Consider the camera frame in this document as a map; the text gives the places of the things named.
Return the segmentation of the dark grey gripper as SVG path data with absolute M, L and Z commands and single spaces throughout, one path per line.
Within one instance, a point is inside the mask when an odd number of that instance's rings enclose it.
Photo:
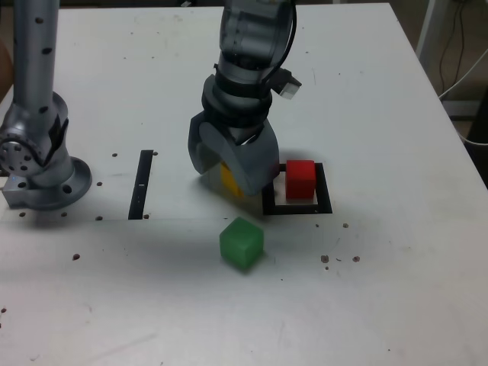
M 268 121 L 247 127 L 217 127 L 204 112 L 191 119 L 188 152 L 194 169 L 203 175 L 224 162 L 246 195 L 258 194 L 279 171 L 279 148 Z

